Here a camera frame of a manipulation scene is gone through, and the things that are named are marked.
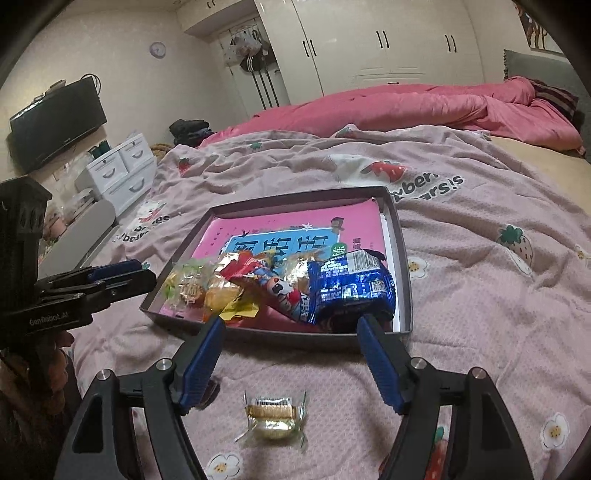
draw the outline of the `wall-mounted tv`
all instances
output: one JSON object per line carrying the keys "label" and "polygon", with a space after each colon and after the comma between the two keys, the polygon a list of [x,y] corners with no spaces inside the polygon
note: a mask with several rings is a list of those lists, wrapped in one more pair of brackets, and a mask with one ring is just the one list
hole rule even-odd
{"label": "wall-mounted tv", "polygon": [[51,91],[10,119],[11,157],[24,173],[32,172],[106,121],[92,78],[78,80]]}

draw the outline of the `white wall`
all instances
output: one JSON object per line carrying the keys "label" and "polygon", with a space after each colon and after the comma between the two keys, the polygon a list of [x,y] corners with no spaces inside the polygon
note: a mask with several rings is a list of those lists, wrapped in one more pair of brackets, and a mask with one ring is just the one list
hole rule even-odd
{"label": "white wall", "polygon": [[530,49],[511,0],[463,0],[480,49],[485,82],[502,82],[505,76],[503,50],[542,55],[568,61],[560,54]]}
{"label": "white wall", "polygon": [[[155,41],[167,47],[162,60],[150,55]],[[132,130],[143,132],[150,144],[172,143],[168,126],[179,118],[204,118],[214,130],[236,123],[209,45],[182,33],[175,13],[111,11],[58,18],[35,38],[0,89],[0,180],[16,175],[5,143],[9,117],[52,83],[74,82],[88,72],[102,82],[100,101],[111,146]],[[97,132],[76,154],[104,134]],[[48,177],[69,154],[36,177],[51,189]]]}

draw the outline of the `pink blanket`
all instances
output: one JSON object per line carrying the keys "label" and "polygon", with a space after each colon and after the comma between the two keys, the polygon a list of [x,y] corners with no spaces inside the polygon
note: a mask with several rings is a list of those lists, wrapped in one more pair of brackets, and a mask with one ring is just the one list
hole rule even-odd
{"label": "pink blanket", "polygon": [[212,135],[203,145],[265,130],[329,137],[349,123],[383,132],[425,124],[488,130],[498,137],[558,151],[583,145],[574,126],[548,102],[535,98],[532,84],[523,77],[498,84],[382,85],[335,93],[263,111]]}

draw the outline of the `folded clothes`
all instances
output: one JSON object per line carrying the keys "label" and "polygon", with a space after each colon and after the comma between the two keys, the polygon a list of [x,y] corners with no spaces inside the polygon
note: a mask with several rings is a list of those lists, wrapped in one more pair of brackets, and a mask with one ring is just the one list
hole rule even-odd
{"label": "folded clothes", "polygon": [[175,137],[179,137],[183,134],[190,132],[196,132],[203,128],[209,128],[209,123],[205,120],[182,120],[175,121],[168,129]]}
{"label": "folded clothes", "polygon": [[189,147],[198,147],[205,138],[214,133],[205,120],[177,120],[170,125],[170,132],[174,135],[174,145]]}

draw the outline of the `cushion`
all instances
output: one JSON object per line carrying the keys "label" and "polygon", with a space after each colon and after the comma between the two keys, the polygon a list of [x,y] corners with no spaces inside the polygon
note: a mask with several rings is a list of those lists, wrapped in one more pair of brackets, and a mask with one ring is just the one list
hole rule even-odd
{"label": "cushion", "polygon": [[[539,55],[528,55],[505,50],[505,75],[507,78],[514,76],[527,77],[539,80],[546,85],[568,91],[573,96],[579,97],[578,110],[582,116],[591,118],[591,96],[579,79],[570,63],[555,60]],[[591,163],[591,121],[587,120],[580,127],[583,144],[587,149],[587,161]]]}
{"label": "cushion", "polygon": [[574,113],[577,111],[579,97],[573,95],[568,90],[552,87],[540,80],[529,79],[535,89],[535,97],[547,100],[560,113],[562,113],[569,122],[573,122]]}

